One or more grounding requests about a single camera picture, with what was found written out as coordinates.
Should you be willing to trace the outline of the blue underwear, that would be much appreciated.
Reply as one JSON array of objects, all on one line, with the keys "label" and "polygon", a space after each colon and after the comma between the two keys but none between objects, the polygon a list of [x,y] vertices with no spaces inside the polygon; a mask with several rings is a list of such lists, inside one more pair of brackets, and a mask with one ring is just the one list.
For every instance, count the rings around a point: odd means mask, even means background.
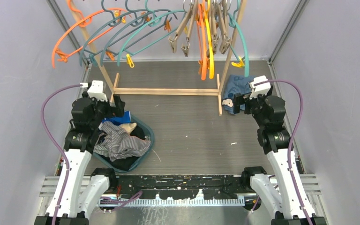
[{"label": "blue underwear", "polygon": [[105,121],[109,121],[116,126],[119,126],[119,125],[125,124],[125,123],[131,123],[131,113],[130,113],[130,111],[125,111],[124,115],[122,117],[104,118],[102,120],[102,123],[104,123]]}]

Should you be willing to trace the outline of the beige underwear with navy trim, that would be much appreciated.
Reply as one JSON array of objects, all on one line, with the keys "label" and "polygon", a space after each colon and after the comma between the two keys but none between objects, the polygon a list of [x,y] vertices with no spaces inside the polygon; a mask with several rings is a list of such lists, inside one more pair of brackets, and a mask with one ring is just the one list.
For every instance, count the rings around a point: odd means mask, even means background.
[{"label": "beige underwear with navy trim", "polygon": [[131,134],[137,127],[137,123],[122,123],[119,127],[124,129],[128,134]]}]

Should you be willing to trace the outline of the grey striped underwear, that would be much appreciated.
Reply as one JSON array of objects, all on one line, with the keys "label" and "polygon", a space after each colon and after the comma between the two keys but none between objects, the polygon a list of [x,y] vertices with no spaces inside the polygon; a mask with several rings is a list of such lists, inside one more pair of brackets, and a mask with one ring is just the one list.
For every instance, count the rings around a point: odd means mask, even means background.
[{"label": "grey striped underwear", "polygon": [[111,161],[131,156],[143,156],[151,146],[150,140],[141,140],[131,136],[124,129],[105,121],[100,124],[100,140],[93,152],[109,158]]}]

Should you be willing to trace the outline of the orange plastic clip hanger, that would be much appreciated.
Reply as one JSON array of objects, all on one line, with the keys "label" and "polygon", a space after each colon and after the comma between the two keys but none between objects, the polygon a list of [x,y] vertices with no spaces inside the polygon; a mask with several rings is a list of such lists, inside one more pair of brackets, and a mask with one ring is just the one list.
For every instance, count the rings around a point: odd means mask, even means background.
[{"label": "orange plastic clip hanger", "polygon": [[[53,48],[52,55],[51,55],[51,61],[52,61],[53,68],[56,68],[57,61],[62,61],[62,62],[66,63],[70,57],[72,57],[73,55],[75,55],[77,53],[80,54],[80,59],[82,60],[84,54],[81,51],[83,51],[84,48],[93,47],[93,42],[95,42],[96,40],[98,40],[103,35],[105,35],[106,33],[110,32],[113,29],[112,27],[109,27],[105,31],[98,31],[96,34],[90,36],[88,33],[88,30],[87,30],[87,27],[93,23],[93,18],[95,16],[100,15],[102,13],[113,13],[113,18],[114,18],[113,23],[114,23],[114,26],[116,26],[118,24],[122,24],[122,23],[126,22],[126,19],[123,17],[126,17],[125,13],[128,12],[127,10],[120,8],[120,7],[113,7],[113,8],[102,7],[101,10],[93,12],[93,13],[85,16],[83,14],[83,12],[75,6],[75,3],[72,0],[67,0],[66,4],[75,19],[75,23],[72,26],[65,28],[66,31],[59,38],[59,40],[57,41],[57,43],[55,44],[55,46]],[[80,42],[74,33],[74,30],[76,30],[76,29],[79,29],[81,31],[81,33],[84,35],[85,46],[80,45]],[[61,43],[66,38],[75,40],[75,50],[71,53],[65,53],[65,52],[61,51],[61,49],[60,49]]]}]

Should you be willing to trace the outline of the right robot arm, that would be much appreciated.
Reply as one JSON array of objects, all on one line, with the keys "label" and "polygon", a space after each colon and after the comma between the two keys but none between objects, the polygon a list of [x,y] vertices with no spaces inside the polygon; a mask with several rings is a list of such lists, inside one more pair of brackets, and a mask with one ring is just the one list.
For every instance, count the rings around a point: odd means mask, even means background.
[{"label": "right robot arm", "polygon": [[267,156],[278,188],[270,182],[261,166],[246,167],[241,175],[242,188],[256,192],[271,216],[273,225],[324,225],[326,220],[311,206],[298,173],[291,136],[284,127],[285,101],[277,96],[235,94],[234,112],[245,105],[258,124],[257,138]]}]

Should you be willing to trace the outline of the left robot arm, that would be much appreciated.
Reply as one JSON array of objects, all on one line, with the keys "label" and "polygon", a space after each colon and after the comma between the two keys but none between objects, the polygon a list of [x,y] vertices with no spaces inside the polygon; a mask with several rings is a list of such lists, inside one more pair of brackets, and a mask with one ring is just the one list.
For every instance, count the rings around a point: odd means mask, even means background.
[{"label": "left robot arm", "polygon": [[59,181],[43,216],[37,216],[36,225],[87,225],[104,192],[116,191],[118,181],[113,169],[98,168],[87,187],[81,185],[87,165],[98,140],[98,127],[108,117],[122,117],[125,102],[114,95],[114,106],[108,101],[83,93],[72,103],[71,129],[65,138],[64,165]]}]

